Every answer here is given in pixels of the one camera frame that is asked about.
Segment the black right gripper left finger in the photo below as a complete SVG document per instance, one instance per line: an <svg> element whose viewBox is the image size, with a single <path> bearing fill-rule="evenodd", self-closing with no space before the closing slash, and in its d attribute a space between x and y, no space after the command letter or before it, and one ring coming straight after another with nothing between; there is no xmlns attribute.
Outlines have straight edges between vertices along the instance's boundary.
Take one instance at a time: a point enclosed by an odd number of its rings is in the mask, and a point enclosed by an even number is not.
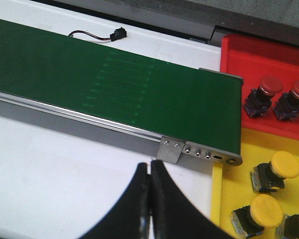
<svg viewBox="0 0 299 239"><path fill-rule="evenodd" d="M139 163L119 200L82 238L147 239L150 229L150 177L147 164Z"/></svg>

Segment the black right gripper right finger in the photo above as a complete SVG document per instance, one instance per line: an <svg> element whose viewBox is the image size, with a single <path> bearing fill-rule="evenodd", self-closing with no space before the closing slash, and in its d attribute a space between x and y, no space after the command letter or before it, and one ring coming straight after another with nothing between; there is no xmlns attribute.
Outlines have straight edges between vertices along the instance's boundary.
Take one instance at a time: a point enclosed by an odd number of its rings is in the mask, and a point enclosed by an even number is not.
<svg viewBox="0 0 299 239"><path fill-rule="evenodd" d="M150 165L151 207L156 239L231 239L186 198L164 163Z"/></svg>

